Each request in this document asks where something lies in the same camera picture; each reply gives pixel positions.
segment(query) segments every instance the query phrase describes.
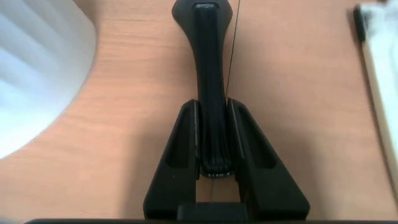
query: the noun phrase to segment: wooden desk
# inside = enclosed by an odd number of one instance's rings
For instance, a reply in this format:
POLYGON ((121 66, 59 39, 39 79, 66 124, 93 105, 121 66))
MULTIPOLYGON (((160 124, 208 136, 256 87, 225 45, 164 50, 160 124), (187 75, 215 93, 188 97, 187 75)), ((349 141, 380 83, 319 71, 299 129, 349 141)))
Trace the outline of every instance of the wooden desk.
MULTIPOLYGON (((346 16, 355 2, 242 0, 228 94, 273 143, 312 204, 309 218, 398 219, 346 16)), ((196 97, 174 0, 79 3, 98 26, 96 64, 66 112, 0 161, 0 218, 142 218, 177 113, 196 97)), ((232 179, 198 182, 199 201, 236 196, 232 179)))

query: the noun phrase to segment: white object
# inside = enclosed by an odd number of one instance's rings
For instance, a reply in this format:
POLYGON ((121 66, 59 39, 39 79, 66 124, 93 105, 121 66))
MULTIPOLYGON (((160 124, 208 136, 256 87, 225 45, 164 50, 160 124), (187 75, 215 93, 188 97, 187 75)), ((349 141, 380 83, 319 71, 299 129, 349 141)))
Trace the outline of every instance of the white object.
POLYGON ((0 0, 0 158, 48 127, 82 86, 96 33, 72 0, 0 0))
POLYGON ((363 52, 387 163, 398 194, 398 1, 360 5, 363 52))

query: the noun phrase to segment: black plastic piece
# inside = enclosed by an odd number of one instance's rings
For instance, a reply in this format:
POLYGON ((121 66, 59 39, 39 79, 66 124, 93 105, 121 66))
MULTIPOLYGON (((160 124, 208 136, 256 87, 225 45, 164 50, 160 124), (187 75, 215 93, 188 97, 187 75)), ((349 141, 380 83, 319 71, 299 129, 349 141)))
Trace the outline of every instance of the black plastic piece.
POLYGON ((304 220, 310 204, 249 110, 229 99, 233 166, 252 220, 304 220))
POLYGON ((354 8, 353 16, 358 40, 364 42, 366 40, 366 31, 364 26, 364 17, 362 15, 361 7, 359 5, 354 8))
POLYGON ((198 78, 199 150, 202 174, 231 173, 223 82, 223 44, 232 9, 227 0, 177 0, 172 9, 191 44, 198 78))
POLYGON ((248 212, 243 203, 195 203, 178 208, 178 221, 246 222, 248 212))
MULTIPOLYGON (((145 220, 123 220, 123 219, 39 219, 32 220, 26 224, 145 224, 153 223, 152 221, 145 220)), ((156 223, 178 223, 178 224, 189 224, 191 222, 170 222, 170 221, 158 221, 156 223)), ((398 224, 397 221, 279 221, 279 222, 256 222, 258 224, 398 224)))

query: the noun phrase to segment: desk surface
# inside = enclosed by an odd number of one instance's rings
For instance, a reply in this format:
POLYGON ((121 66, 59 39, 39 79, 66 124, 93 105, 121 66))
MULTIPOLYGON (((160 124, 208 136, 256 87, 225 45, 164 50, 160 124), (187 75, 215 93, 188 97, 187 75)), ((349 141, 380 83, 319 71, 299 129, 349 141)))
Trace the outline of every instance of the desk surface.
MULTIPOLYGON (((64 114, 0 161, 0 219, 142 218, 177 113, 196 97, 174 0, 78 2, 98 27, 98 58, 64 114)), ((312 219, 398 219, 347 16, 357 2, 242 0, 236 25, 230 1, 228 95, 251 110, 312 219)), ((197 188, 199 201, 238 199, 233 179, 197 188)))

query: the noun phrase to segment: white lamp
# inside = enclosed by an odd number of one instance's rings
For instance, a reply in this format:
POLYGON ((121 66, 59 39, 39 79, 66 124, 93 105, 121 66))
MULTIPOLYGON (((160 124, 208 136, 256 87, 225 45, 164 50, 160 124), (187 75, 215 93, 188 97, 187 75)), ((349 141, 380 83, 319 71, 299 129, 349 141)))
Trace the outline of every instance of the white lamp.
POLYGON ((91 21, 72 0, 0 0, 0 158, 68 106, 96 49, 91 21))

